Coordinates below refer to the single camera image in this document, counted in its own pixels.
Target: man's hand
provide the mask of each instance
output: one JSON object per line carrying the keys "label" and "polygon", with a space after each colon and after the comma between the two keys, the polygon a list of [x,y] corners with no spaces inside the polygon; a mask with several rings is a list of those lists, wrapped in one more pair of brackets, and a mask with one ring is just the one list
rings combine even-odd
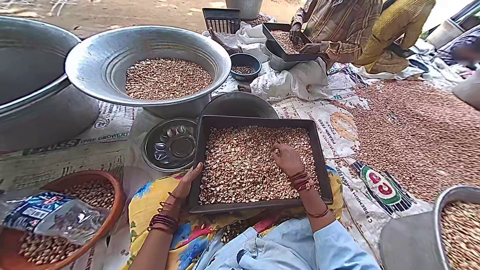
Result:
{"label": "man's hand", "polygon": [[[280,156],[274,152],[275,149],[278,149]],[[303,171],[300,155],[293,147],[276,143],[272,146],[270,151],[272,151],[275,163],[288,177]]]}
{"label": "man's hand", "polygon": [[185,199],[190,193],[192,181],[202,172],[203,163],[199,163],[196,168],[191,167],[186,175],[180,179],[178,186],[173,190],[172,194],[178,199]]}
{"label": "man's hand", "polygon": [[307,43],[300,49],[300,53],[320,53],[320,43]]}
{"label": "man's hand", "polygon": [[301,30],[301,23],[295,23],[294,25],[292,25],[292,28],[290,29],[290,41],[295,45],[297,45],[301,41],[300,30]]}

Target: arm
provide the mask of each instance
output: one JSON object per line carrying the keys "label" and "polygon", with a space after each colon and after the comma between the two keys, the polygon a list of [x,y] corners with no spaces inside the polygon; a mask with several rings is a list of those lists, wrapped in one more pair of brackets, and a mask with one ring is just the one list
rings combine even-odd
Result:
{"label": "arm", "polygon": [[[182,177],[178,186],[173,190],[166,202],[176,207],[172,207],[169,204],[165,204],[164,210],[160,213],[165,213],[170,217],[178,220],[180,216],[180,207],[185,198],[190,193],[190,187],[192,181],[202,171],[203,164],[200,162],[193,170],[190,169],[188,173]],[[155,226],[167,229],[163,224],[156,224]],[[142,247],[138,251],[135,260],[130,266],[129,270],[162,270],[167,265],[168,251],[172,242],[173,234],[167,233],[161,230],[152,229],[149,233]]]}
{"label": "arm", "polygon": [[308,20],[310,20],[310,16],[312,15],[313,10],[317,6],[317,3],[318,3],[318,0],[307,0],[303,5],[303,7],[299,8],[297,10],[297,13],[293,16],[291,26],[293,26],[296,23],[299,23],[301,28],[301,25],[304,22],[307,22]]}
{"label": "arm", "polygon": [[324,53],[333,61],[340,63],[349,63],[358,59],[362,53],[362,48],[372,36],[372,28],[377,21],[381,1],[366,1],[348,30],[348,38],[345,42],[320,41],[317,44],[306,44],[301,53]]}
{"label": "arm", "polygon": [[[291,178],[298,172],[303,171],[300,155],[294,148],[287,145],[273,145],[272,149],[278,149],[280,156],[272,153],[275,163],[282,171]],[[315,240],[316,260],[321,270],[379,270],[378,264],[372,256],[367,254],[353,240],[352,236],[335,219],[331,211],[322,217],[327,209],[314,188],[299,191],[300,198]]]}
{"label": "arm", "polygon": [[380,270],[338,221],[313,234],[317,265],[321,270]]}

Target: woman's left hand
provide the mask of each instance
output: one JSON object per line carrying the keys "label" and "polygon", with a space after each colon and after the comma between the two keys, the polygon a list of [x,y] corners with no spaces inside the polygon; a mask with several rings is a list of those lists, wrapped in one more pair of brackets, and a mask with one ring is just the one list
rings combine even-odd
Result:
{"label": "woman's left hand", "polygon": [[185,199],[188,196],[192,181],[202,172],[203,166],[204,164],[200,162],[195,169],[190,168],[187,174],[180,179],[178,186],[172,192],[176,198]]}

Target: pile of peanuts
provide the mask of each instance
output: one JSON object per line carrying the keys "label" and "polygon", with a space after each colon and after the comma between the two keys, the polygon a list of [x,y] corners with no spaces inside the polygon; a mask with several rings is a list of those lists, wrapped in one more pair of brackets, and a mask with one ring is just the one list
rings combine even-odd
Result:
{"label": "pile of peanuts", "polygon": [[210,73],[194,62],[156,58],[127,69],[125,90],[131,98],[159,100],[195,94],[212,83]]}
{"label": "pile of peanuts", "polygon": [[397,178],[417,198],[434,202],[458,184],[480,187],[480,111],[419,81],[357,87],[369,110],[332,101],[355,117],[355,159]]}
{"label": "pile of peanuts", "polygon": [[[91,181],[73,186],[62,192],[96,208],[111,209],[115,191],[110,182]],[[80,245],[70,243],[61,236],[46,236],[25,232],[20,238],[21,249],[19,255],[27,258],[28,262],[41,265],[56,263],[71,256]]]}
{"label": "pile of peanuts", "polygon": [[63,193],[92,207],[103,207],[108,210],[112,209],[115,199],[115,190],[107,181],[86,182],[66,189]]}
{"label": "pile of peanuts", "polygon": [[262,23],[266,23],[269,20],[270,20],[270,18],[268,18],[267,16],[265,16],[263,14],[258,14],[258,17],[254,20],[244,20],[244,19],[242,19],[241,21],[246,22],[253,27],[253,26],[261,25]]}
{"label": "pile of peanuts", "polygon": [[303,47],[303,41],[300,40],[299,44],[295,45],[290,41],[290,33],[282,30],[273,30],[272,36],[278,41],[280,46],[287,54],[300,53],[300,49]]}
{"label": "pile of peanuts", "polygon": [[298,192],[275,164],[274,143],[287,144],[301,156],[319,191],[308,132],[303,128],[244,126],[210,132],[199,204],[246,203],[298,198]]}
{"label": "pile of peanuts", "polygon": [[480,269],[480,205],[454,202],[442,209],[442,239],[452,270]]}
{"label": "pile of peanuts", "polygon": [[230,242],[230,240],[233,240],[235,237],[243,233],[246,229],[248,229],[248,227],[250,226],[245,221],[236,221],[232,224],[229,224],[223,229],[223,236],[220,241],[226,244]]}
{"label": "pile of peanuts", "polygon": [[18,254],[36,265],[64,260],[80,248],[80,245],[71,244],[64,237],[28,232],[22,235],[20,242],[22,246]]}

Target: light blue cloth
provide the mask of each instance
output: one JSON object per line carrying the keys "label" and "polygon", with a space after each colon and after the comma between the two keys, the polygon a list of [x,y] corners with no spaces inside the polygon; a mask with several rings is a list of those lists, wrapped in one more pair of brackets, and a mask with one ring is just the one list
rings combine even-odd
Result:
{"label": "light blue cloth", "polygon": [[335,221],[312,233],[308,218],[291,219],[261,237],[254,228],[221,244],[217,233],[194,270],[380,270]]}

